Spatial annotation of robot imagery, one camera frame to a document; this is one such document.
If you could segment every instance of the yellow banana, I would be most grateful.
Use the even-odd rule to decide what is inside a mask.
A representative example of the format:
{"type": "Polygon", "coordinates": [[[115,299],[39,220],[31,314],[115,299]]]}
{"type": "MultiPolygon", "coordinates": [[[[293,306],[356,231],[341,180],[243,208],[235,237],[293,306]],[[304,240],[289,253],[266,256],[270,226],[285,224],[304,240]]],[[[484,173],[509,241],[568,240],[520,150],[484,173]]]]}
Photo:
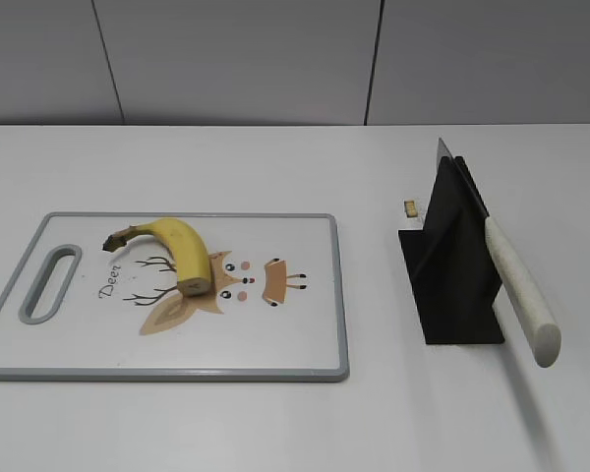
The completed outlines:
{"type": "Polygon", "coordinates": [[[177,289],[192,297],[210,290],[212,274],[207,249],[201,236],[192,226],[177,218],[161,218],[152,223],[129,226],[107,238],[103,251],[113,253],[127,245],[127,241],[143,234],[157,238],[168,248],[177,269],[177,289]]]}

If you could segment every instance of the banana tip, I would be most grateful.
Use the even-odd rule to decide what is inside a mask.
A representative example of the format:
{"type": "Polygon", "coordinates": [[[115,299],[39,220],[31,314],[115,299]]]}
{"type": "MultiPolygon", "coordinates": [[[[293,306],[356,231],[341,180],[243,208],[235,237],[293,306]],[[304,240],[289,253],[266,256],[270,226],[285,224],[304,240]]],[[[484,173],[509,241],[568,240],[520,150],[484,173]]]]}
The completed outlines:
{"type": "Polygon", "coordinates": [[[118,248],[127,246],[127,240],[124,237],[115,238],[114,235],[110,235],[102,245],[103,251],[113,253],[118,248]]]}

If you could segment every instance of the white knife handle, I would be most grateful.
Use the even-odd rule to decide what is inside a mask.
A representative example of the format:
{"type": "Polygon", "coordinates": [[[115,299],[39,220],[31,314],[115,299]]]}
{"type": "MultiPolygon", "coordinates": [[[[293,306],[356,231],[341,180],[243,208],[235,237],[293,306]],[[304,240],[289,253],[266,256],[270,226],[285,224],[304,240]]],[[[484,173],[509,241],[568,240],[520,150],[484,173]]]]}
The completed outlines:
{"type": "Polygon", "coordinates": [[[560,327],[529,270],[491,216],[485,220],[485,242],[535,361],[541,367],[551,366],[560,354],[560,327]]]}

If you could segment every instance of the deer illustration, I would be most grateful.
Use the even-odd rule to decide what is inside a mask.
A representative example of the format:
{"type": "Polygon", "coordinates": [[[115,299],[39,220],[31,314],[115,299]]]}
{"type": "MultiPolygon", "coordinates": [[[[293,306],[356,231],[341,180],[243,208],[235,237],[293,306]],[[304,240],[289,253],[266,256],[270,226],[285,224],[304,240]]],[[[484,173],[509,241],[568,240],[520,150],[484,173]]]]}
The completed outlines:
{"type": "Polygon", "coordinates": [[[303,290],[306,285],[293,285],[288,283],[289,278],[306,278],[305,273],[297,273],[295,275],[286,274],[286,261],[281,261],[279,258],[272,259],[265,264],[265,291],[263,292],[263,300],[269,303],[272,307],[276,307],[278,303],[284,303],[286,299],[286,288],[296,288],[303,290]]]}
{"type": "MultiPolygon", "coordinates": [[[[232,294],[229,290],[224,290],[226,287],[236,283],[254,283],[256,280],[251,277],[237,278],[232,277],[227,272],[234,270],[234,265],[227,264],[223,266],[225,257],[230,254],[230,251],[214,253],[209,255],[209,263],[212,269],[212,290],[204,295],[197,297],[183,297],[181,293],[165,298],[159,302],[166,294],[172,292],[177,287],[172,286],[166,289],[155,288],[157,295],[148,297],[144,295],[133,294],[130,298],[124,300],[133,301],[134,305],[149,306],[155,305],[153,310],[148,315],[147,320],[140,328],[141,335],[154,334],[156,332],[165,331],[174,326],[180,325],[189,319],[196,310],[202,310],[208,313],[222,314],[223,312],[218,308],[217,299],[222,297],[225,299],[231,298],[232,294]]],[[[141,266],[163,266],[159,271],[168,272],[175,271],[175,265],[164,257],[148,258],[146,261],[137,261],[141,266]]],[[[241,264],[241,269],[249,268],[248,262],[241,264]]],[[[246,292],[238,294],[238,300],[244,302],[247,299],[246,292]]]]}
{"type": "MultiPolygon", "coordinates": [[[[213,283],[212,289],[204,295],[184,297],[181,293],[176,292],[172,296],[166,297],[168,293],[177,288],[173,285],[172,287],[165,289],[155,288],[154,291],[157,292],[157,294],[154,296],[149,297],[134,293],[131,297],[123,299],[132,301],[134,302],[134,305],[140,307],[154,305],[147,320],[140,328],[140,334],[155,334],[157,332],[171,329],[172,327],[180,325],[188,320],[197,310],[222,315],[223,312],[220,310],[217,303],[218,298],[229,299],[232,297],[231,291],[226,289],[230,285],[237,283],[247,284],[256,281],[253,277],[237,278],[227,273],[236,268],[234,264],[224,265],[224,260],[230,253],[231,251],[225,251],[209,255],[213,283]]],[[[145,261],[136,261],[136,263],[140,264],[141,267],[161,266],[159,269],[160,272],[175,271],[175,264],[161,256],[151,257],[145,261]]],[[[243,270],[249,269],[249,262],[242,262],[240,268],[243,270]]],[[[287,275],[286,261],[282,261],[278,258],[272,259],[265,264],[265,274],[266,281],[263,299],[272,307],[276,307],[278,303],[284,303],[286,298],[286,288],[306,288],[306,285],[292,285],[287,283],[287,280],[290,278],[306,278],[306,274],[299,273],[296,275],[287,275]]],[[[240,291],[237,298],[241,302],[246,301],[247,292],[240,291]]]]}

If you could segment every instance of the white table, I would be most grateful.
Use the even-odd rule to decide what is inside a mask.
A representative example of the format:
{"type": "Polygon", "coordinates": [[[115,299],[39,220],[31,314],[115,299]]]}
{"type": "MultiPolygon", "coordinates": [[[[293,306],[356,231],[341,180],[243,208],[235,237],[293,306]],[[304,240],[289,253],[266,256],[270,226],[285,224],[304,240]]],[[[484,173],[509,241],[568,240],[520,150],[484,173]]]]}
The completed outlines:
{"type": "Polygon", "coordinates": [[[52,210],[334,214],[351,377],[0,383],[0,471],[590,470],[590,125],[0,127],[0,292],[52,210]],[[396,231],[439,136],[554,310],[550,369],[503,291],[504,345],[424,344],[396,231]]]}

